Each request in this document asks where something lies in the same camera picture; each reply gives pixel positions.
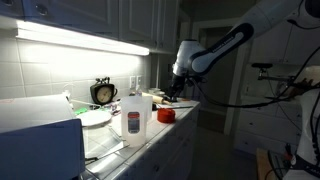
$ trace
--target robotic arm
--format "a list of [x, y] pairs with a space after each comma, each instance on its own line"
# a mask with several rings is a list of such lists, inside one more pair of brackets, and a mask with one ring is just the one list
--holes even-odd
[[[300, 7], [301, 0], [262, 0], [251, 8], [232, 30], [216, 44], [204, 49], [195, 40], [181, 43], [177, 60], [173, 66], [173, 79], [169, 87], [169, 97], [174, 101], [182, 92], [187, 77], [202, 76], [222, 57], [241, 44], [269, 31], [276, 24]], [[301, 8], [301, 19], [319, 23], [319, 0], [306, 0]]]

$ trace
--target upper cabinet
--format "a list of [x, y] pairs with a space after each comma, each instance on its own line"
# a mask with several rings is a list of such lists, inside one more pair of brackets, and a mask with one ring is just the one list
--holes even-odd
[[175, 53], [179, 0], [1, 0], [0, 15]]
[[176, 0], [160, 2], [157, 49], [160, 52], [175, 53], [179, 2]]
[[25, 0], [27, 21], [118, 39], [118, 0]]
[[120, 0], [120, 40], [175, 53], [178, 0]]
[[4, 16], [23, 18], [23, 7], [20, 0], [1, 0], [0, 14]]
[[285, 56], [291, 24], [282, 22], [253, 40], [250, 62], [281, 63]]
[[[320, 29], [304, 30], [296, 26], [292, 27], [288, 42], [284, 63], [303, 64], [307, 58], [320, 47]], [[318, 51], [309, 61], [308, 65], [320, 64], [320, 52]]]
[[[320, 29], [304, 30], [282, 22], [253, 41], [250, 62], [301, 65], [320, 46]], [[320, 64], [320, 52], [308, 65]]]
[[120, 40], [155, 48], [159, 0], [120, 0]]

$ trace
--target under-cabinet light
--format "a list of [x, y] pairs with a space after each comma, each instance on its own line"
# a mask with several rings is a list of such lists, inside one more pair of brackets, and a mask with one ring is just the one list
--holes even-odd
[[46, 25], [19, 22], [17, 38], [125, 54], [149, 55], [149, 49]]

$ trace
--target doorway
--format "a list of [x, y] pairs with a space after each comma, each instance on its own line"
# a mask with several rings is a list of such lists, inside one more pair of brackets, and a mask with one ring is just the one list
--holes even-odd
[[[200, 43], [205, 48], [209, 48], [224, 37], [231, 28], [216, 27], [202, 29], [199, 33]], [[204, 76], [207, 83], [201, 84], [201, 88], [210, 98], [222, 103], [229, 103], [237, 52], [237, 49], [235, 49], [224, 56]], [[224, 133], [228, 108], [213, 105], [202, 95], [199, 96], [199, 101], [201, 102], [201, 109], [198, 125], [211, 131]]]

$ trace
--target white plate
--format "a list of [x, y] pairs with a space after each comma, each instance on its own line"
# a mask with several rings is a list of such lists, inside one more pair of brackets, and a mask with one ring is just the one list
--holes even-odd
[[111, 114], [106, 111], [88, 111], [79, 114], [77, 118], [81, 119], [82, 126], [93, 126], [109, 121]]

